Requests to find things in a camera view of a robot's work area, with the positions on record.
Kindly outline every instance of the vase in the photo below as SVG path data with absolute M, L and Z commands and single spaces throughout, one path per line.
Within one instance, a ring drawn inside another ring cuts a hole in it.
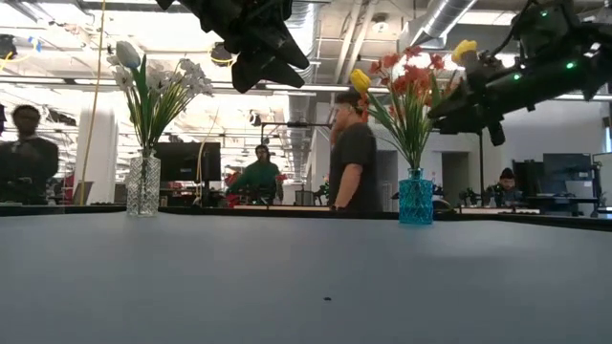
M 160 174 L 162 162 L 149 155 L 130 160 L 130 171 L 125 179 L 127 214 L 138 217 L 157 215 L 160 205 Z
M 423 179 L 423 169 L 409 169 L 400 181 L 400 223 L 429 225 L 433 222 L 433 182 Z

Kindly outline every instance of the yellow flower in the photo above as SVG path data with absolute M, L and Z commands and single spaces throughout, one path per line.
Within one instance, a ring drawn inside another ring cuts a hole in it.
M 356 69 L 351 73 L 351 83 L 355 86 L 355 90 L 361 94 L 366 93 L 370 88 L 370 78 L 360 69 Z
M 476 41 L 463 40 L 461 43 L 459 43 L 457 48 L 455 48 L 455 50 L 452 52 L 452 62 L 461 66 L 462 65 L 462 61 L 461 61 L 462 55 L 467 52 L 475 52 L 477 46 L 478 46 L 478 43 L 476 43 Z

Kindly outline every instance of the blue vase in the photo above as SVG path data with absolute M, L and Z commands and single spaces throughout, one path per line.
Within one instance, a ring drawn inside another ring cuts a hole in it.
M 423 168 L 408 170 L 408 179 L 400 181 L 400 223 L 433 223 L 433 182 L 423 179 Z

